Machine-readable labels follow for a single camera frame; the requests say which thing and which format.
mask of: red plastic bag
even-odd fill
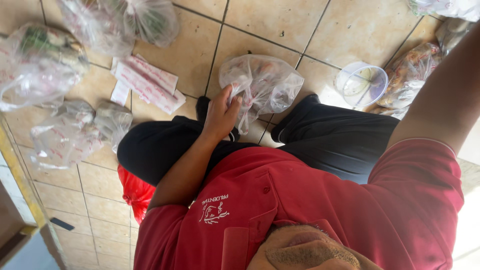
[[[118,166],[117,172],[123,185],[123,199],[132,206],[133,216],[140,225],[145,218],[145,212],[155,192],[155,187],[145,183],[121,165]]]

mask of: man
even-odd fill
[[[227,107],[228,86],[204,123],[133,128],[119,161],[156,185],[134,269],[450,269],[463,205],[455,153],[480,115],[478,44],[480,25],[398,125],[311,95],[273,129],[285,146],[226,141],[241,102]]]

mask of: clear plastic bag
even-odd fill
[[[64,102],[31,129],[36,152],[36,156],[30,156],[32,163],[45,169],[68,169],[102,148],[102,134],[93,124],[94,115],[85,101]]]
[[[180,24],[169,0],[102,0],[110,14],[119,17],[127,34],[168,47],[177,37]]]
[[[85,50],[73,36],[26,24],[0,43],[0,110],[58,105],[88,70]]]
[[[442,57],[447,56],[473,26],[474,23],[458,18],[446,20],[435,32],[442,50]]]
[[[280,113],[293,103],[303,85],[303,77],[287,62],[275,57],[246,54],[223,63],[219,82],[222,88],[233,86],[232,97],[241,94],[243,101],[238,118],[239,133],[259,115]]]
[[[135,38],[125,33],[123,20],[110,15],[101,0],[57,0],[68,30],[85,46],[110,56],[129,56]]]
[[[112,145],[116,154],[120,141],[127,134],[132,124],[133,115],[125,107],[116,103],[102,102],[96,110],[95,126]]]
[[[407,0],[417,16],[437,13],[476,22],[480,19],[480,0]]]
[[[432,43],[421,44],[390,65],[388,87],[377,104],[390,109],[410,105],[428,76],[440,63],[440,49]]]
[[[403,117],[407,114],[408,109],[410,106],[406,106],[401,109],[389,109],[389,108],[376,108],[370,111],[370,113],[375,113],[375,114],[382,114],[382,115],[389,115],[392,117],[395,117],[397,119],[402,120]]]

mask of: embroidered logo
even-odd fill
[[[222,208],[223,202],[221,200],[226,198],[228,198],[228,194],[214,197],[214,198],[209,198],[203,201],[202,205],[204,206],[204,208],[202,209],[202,217],[200,218],[199,222],[203,220],[207,224],[218,223],[218,220],[220,218],[223,218],[229,215],[230,213],[228,213],[227,211],[224,211]],[[216,203],[212,203],[212,202],[217,202],[217,201],[220,201],[220,203],[216,207],[215,206]]]

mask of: black pants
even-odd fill
[[[285,143],[278,149],[310,167],[365,184],[398,122],[390,116],[324,105],[318,96],[310,95],[272,130],[272,138]],[[120,142],[118,160],[140,179],[157,185],[202,128],[200,122],[183,116],[139,124]],[[258,146],[221,141],[210,158],[206,175],[234,151]]]

